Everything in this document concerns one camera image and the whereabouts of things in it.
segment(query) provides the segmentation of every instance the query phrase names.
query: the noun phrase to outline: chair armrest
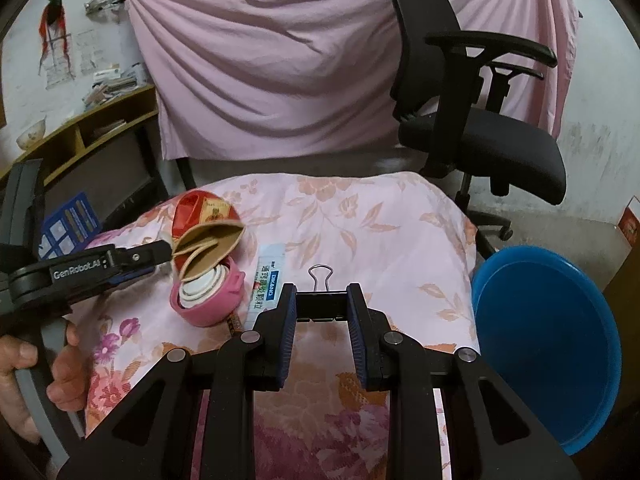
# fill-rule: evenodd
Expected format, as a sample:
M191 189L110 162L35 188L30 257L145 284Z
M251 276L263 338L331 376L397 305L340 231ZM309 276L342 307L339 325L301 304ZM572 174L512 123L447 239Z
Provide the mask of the chair armrest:
M545 80L545 76L543 75L542 72L540 72L539 70L535 70L533 68L529 68L527 66L513 65L511 63L503 63L501 61L491 61L486 65L491 69L491 72L493 72L494 74L495 74L496 68L511 70L511 73L508 75L509 79L511 79L512 77L516 77L517 75L520 75L520 74L526 74L526 75L535 77L536 79L540 79L540 81Z
M455 47L483 48L484 51L477 56L482 64L504 54L518 54L554 68L558 65L556 54L546 45L518 38L499 32L486 32L478 30L457 30L453 32L434 32L424 38L427 44L438 46L446 54Z

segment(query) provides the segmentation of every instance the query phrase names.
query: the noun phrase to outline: red tassel decoration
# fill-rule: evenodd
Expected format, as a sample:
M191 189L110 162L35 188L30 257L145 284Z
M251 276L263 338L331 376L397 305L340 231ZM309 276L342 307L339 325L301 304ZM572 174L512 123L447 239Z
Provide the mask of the red tassel decoration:
M40 41L42 42L42 53L40 54L40 64L38 66L38 75L42 70L42 62L47 57L47 51L49 49L49 43L51 44L51 51L53 52L53 38L51 37L51 31L49 27L57 25L58 32L62 35L62 53L66 59L66 66L68 67L69 74L71 73L71 58L69 57L69 45L66 36L66 20L65 20L65 8L62 6L62 0L49 0L49 3L42 11L42 17L40 18L40 27L38 33L40 34Z

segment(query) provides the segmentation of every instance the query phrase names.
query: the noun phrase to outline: blue plastic basin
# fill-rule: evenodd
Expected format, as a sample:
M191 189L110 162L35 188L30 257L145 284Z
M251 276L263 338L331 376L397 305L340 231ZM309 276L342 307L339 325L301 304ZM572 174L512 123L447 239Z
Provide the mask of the blue plastic basin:
M620 386L618 329L598 287L559 254L510 247L472 283L482 357L567 454L604 425Z

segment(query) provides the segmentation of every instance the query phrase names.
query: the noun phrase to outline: black office chair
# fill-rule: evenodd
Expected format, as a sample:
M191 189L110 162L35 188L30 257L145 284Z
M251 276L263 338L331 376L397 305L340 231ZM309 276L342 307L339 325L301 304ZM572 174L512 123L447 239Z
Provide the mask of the black office chair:
M556 55L524 38L460 30L449 0L392 1L402 36L400 65L391 87L396 101L393 115L400 122L399 141L429 154L420 170L425 177L443 178L455 169L462 171L456 204L476 226L500 226L500 238L508 240L513 234L509 219L468 210L471 177L490 177L491 191L497 196L507 195L513 184L557 205L564 198L566 175L553 137L499 114L511 78L526 74L543 79L542 73L494 60L512 53L554 68ZM483 50L469 57L466 47ZM472 107L480 97L483 66L491 67L493 73L484 110ZM417 115L436 96L440 97L438 111ZM485 259L495 253L479 230L476 245Z

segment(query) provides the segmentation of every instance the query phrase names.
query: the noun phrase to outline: chair base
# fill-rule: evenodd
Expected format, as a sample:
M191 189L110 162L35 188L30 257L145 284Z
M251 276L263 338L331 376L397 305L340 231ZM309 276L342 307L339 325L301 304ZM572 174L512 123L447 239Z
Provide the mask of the chair base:
M507 241L513 236L513 230L511 229L511 220L504 216L495 215L492 213L484 213L482 211L469 210L470 196L468 193L469 185L471 182L471 175L466 174L462 179L462 186L460 191L456 193L454 202L460 208L460 210L467 215L467 217L474 223L476 227L481 226L499 226L500 232L498 238L502 241ZM476 232L476 248L480 255L486 260L492 254L495 254L496 249L490 244L486 235L478 229Z

